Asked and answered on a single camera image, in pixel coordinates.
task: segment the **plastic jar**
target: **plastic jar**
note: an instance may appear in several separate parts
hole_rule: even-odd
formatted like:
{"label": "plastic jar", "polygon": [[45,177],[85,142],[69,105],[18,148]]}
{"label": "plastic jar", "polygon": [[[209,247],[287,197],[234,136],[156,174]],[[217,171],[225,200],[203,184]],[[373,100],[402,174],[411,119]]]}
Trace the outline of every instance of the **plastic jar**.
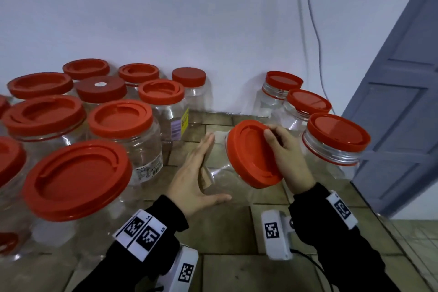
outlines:
{"label": "plastic jar", "polygon": [[20,197],[31,159],[16,140],[0,136],[0,258],[20,258],[29,238],[31,215]]}
{"label": "plastic jar", "polygon": [[89,113],[102,103],[126,98],[125,81],[116,76],[93,76],[77,82],[74,87]]}
{"label": "plastic jar", "polygon": [[123,145],[141,183],[160,172],[160,126],[149,104],[136,100],[108,102],[90,113],[88,124],[94,136]]}
{"label": "plastic jar", "polygon": [[52,95],[18,103],[3,115],[3,123],[26,152],[39,160],[63,146],[84,141],[85,109],[79,98]]}
{"label": "plastic jar", "polygon": [[125,80],[128,98],[139,99],[138,86],[143,82],[160,78],[157,66],[150,64],[127,64],[119,68],[119,76]]}
{"label": "plastic jar", "polygon": [[152,107],[161,129],[161,140],[172,143],[183,139],[189,124],[189,108],[182,84],[158,79],[142,83],[138,88],[140,99]]}
{"label": "plastic jar", "polygon": [[105,60],[89,58],[68,62],[62,66],[62,71],[77,82],[92,76],[108,75],[109,67]]}
{"label": "plastic jar", "polygon": [[14,96],[11,104],[46,95],[74,95],[73,81],[57,72],[33,73],[13,79],[8,90]]}
{"label": "plastic jar", "polygon": [[329,173],[336,179],[352,179],[360,154],[370,141],[367,131],[352,121],[315,113],[310,116],[300,143],[313,175]]}
{"label": "plastic jar", "polygon": [[185,98],[189,105],[189,124],[201,124],[202,112],[205,111],[205,80],[207,76],[202,69],[193,67],[176,68],[172,80],[185,88]]}
{"label": "plastic jar", "polygon": [[298,137],[306,129],[310,115],[330,112],[331,104],[324,97],[301,89],[289,90],[283,105],[272,111],[271,122],[282,125]]}
{"label": "plastic jar", "polygon": [[200,172],[205,194],[227,193],[233,202],[248,205],[256,189],[281,181],[265,129],[258,121],[244,120],[229,132],[214,132],[215,143]]}
{"label": "plastic jar", "polygon": [[261,107],[280,107],[291,89],[300,89],[303,80],[286,72],[270,71],[266,73],[265,83],[261,88]]}
{"label": "plastic jar", "polygon": [[6,96],[0,95],[0,136],[8,135],[8,130],[3,125],[1,118],[3,114],[9,110],[10,104],[8,102],[8,98]]}
{"label": "plastic jar", "polygon": [[140,186],[125,149],[89,140],[59,149],[30,170],[23,198],[38,217],[31,228],[37,243],[67,242],[85,260],[100,260],[112,234],[141,207]]}

